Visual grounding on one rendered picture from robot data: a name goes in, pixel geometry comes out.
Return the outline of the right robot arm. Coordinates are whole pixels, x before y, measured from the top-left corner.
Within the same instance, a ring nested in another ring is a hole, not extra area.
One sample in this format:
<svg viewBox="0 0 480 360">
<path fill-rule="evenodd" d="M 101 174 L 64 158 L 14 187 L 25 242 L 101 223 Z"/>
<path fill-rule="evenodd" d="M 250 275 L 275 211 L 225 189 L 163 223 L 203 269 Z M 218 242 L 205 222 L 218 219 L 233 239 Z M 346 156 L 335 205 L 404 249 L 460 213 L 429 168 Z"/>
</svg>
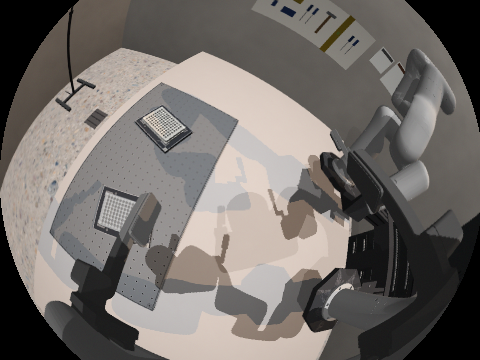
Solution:
<svg viewBox="0 0 480 360">
<path fill-rule="evenodd" d="M 403 79 L 391 100 L 404 117 L 403 121 L 391 107 L 380 105 L 371 123 L 349 149 L 352 152 L 364 149 L 375 160 L 383 151 L 384 137 L 387 137 L 389 153 L 399 169 L 389 177 L 405 199 L 411 201 L 429 187 L 427 168 L 419 157 L 431 140 L 437 113 L 441 108 L 445 115 L 452 115 L 456 99 L 439 69 L 424 52 L 413 48 L 405 64 Z"/>
</svg>

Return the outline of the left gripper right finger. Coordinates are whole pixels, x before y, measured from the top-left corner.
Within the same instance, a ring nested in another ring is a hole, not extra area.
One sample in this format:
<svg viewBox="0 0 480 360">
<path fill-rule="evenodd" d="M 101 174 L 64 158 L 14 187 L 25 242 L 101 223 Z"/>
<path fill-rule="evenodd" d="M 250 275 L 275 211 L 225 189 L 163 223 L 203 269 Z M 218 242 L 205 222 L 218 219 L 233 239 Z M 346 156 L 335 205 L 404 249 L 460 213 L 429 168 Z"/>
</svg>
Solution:
<svg viewBox="0 0 480 360">
<path fill-rule="evenodd" d="M 464 233 L 452 209 L 424 229 L 403 193 L 364 149 L 348 152 L 347 173 L 373 213 L 383 205 L 387 208 L 407 245 L 416 285 L 413 303 L 357 336 L 360 360 L 381 360 L 415 339 L 455 296 L 459 273 L 449 265 L 448 257 Z"/>
</svg>

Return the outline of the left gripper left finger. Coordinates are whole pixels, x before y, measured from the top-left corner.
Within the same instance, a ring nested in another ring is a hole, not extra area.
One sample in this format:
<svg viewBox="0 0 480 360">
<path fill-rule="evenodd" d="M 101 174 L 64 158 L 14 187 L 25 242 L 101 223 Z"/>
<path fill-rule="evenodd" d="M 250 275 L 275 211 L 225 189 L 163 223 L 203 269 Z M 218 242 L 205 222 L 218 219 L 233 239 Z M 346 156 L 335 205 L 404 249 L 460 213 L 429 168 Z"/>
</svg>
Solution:
<svg viewBox="0 0 480 360">
<path fill-rule="evenodd" d="M 71 293 L 71 307 L 95 331 L 107 339 L 111 336 L 113 343 L 128 351 L 135 351 L 133 345 L 139 340 L 139 331 L 109 315 L 105 303 L 115 296 L 132 244 L 147 245 L 160 211 L 161 205 L 152 192 L 140 195 L 116 237 L 103 271 L 77 259 L 71 272 L 71 279 L 79 285 L 79 289 Z"/>
</svg>

